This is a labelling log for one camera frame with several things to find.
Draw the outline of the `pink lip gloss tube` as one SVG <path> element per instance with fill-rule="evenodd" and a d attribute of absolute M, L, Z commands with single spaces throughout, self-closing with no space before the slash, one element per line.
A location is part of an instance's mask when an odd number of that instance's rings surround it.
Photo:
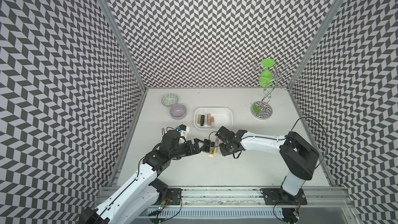
<path fill-rule="evenodd" d="M 215 148 L 214 148 L 214 153 L 217 153 L 219 150 L 219 144 L 220 144 L 220 140 L 216 139 L 215 140 Z"/>

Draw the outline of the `white plastic storage box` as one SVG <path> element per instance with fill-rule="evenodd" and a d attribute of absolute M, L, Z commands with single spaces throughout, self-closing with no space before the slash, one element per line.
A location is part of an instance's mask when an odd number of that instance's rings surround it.
<path fill-rule="evenodd" d="M 198 124 L 198 116 L 205 114 L 211 114 L 211 116 L 214 117 L 215 119 L 214 128 L 208 125 L 200 126 L 200 124 Z M 199 130 L 205 130 L 205 129 L 215 130 L 219 129 L 222 126 L 226 128 L 231 128 L 233 127 L 234 124 L 233 113 L 229 108 L 226 107 L 199 107 L 194 112 L 193 121 L 194 121 L 194 126 Z"/>

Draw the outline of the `black lipstick gold band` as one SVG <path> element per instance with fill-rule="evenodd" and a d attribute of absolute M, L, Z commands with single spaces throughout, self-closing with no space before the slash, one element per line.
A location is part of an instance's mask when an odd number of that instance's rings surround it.
<path fill-rule="evenodd" d="M 205 115 L 201 115 L 200 126 L 203 126 L 205 123 Z"/>

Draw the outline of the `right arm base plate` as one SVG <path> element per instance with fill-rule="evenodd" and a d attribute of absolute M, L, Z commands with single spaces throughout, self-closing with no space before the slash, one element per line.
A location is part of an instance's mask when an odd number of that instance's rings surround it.
<path fill-rule="evenodd" d="M 263 195 L 266 205 L 308 205 L 307 198 L 302 188 L 295 196 L 283 191 L 282 188 L 261 188 L 260 193 Z"/>

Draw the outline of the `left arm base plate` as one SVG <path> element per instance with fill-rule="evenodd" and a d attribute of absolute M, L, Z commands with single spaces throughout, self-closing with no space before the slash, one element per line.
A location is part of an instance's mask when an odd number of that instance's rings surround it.
<path fill-rule="evenodd" d="M 159 194 L 158 202 L 169 205 L 181 205 L 182 188 L 168 188 L 162 190 Z"/>

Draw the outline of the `black and gold square lipstick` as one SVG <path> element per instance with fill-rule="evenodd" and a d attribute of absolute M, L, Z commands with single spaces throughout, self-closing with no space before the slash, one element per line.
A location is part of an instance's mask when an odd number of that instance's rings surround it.
<path fill-rule="evenodd" d="M 210 149 L 210 153 L 209 153 L 210 157 L 214 156 L 214 148 L 215 148 L 215 142 L 211 142 L 211 149 Z"/>

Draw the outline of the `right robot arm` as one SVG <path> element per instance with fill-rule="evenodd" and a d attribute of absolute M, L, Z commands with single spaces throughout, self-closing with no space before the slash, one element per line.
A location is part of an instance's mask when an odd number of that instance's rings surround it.
<path fill-rule="evenodd" d="M 221 127 L 216 132 L 216 137 L 221 140 L 219 148 L 223 156 L 255 150 L 275 155 L 281 155 L 289 169 L 278 193 L 277 202 L 285 204 L 298 203 L 304 191 L 302 187 L 306 181 L 312 180 L 317 168 L 319 152 L 302 136 L 290 131 L 285 136 L 260 135 L 246 130 L 237 133 Z"/>

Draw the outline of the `beige matte lipstick tube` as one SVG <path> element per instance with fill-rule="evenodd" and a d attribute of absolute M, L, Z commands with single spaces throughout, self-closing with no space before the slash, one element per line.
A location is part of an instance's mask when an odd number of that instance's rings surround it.
<path fill-rule="evenodd" d="M 211 114 L 207 114 L 207 125 L 211 126 Z"/>

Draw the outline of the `clear coral lipstick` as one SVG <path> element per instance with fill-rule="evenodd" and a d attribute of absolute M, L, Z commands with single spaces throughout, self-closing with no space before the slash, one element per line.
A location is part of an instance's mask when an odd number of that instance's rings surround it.
<path fill-rule="evenodd" d="M 214 119 L 214 117 L 211 117 L 211 119 L 210 119 L 210 125 L 211 125 L 212 128 L 215 127 L 215 119 Z"/>

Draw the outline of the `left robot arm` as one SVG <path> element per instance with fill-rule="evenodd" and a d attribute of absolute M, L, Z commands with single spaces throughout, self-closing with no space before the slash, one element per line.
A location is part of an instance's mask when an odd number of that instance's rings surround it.
<path fill-rule="evenodd" d="M 158 176 L 173 160 L 211 148 L 211 141 L 188 140 L 186 131 L 169 130 L 141 160 L 137 171 L 96 208 L 86 208 L 79 224 L 129 224 L 144 210 L 166 199 L 168 185 Z"/>

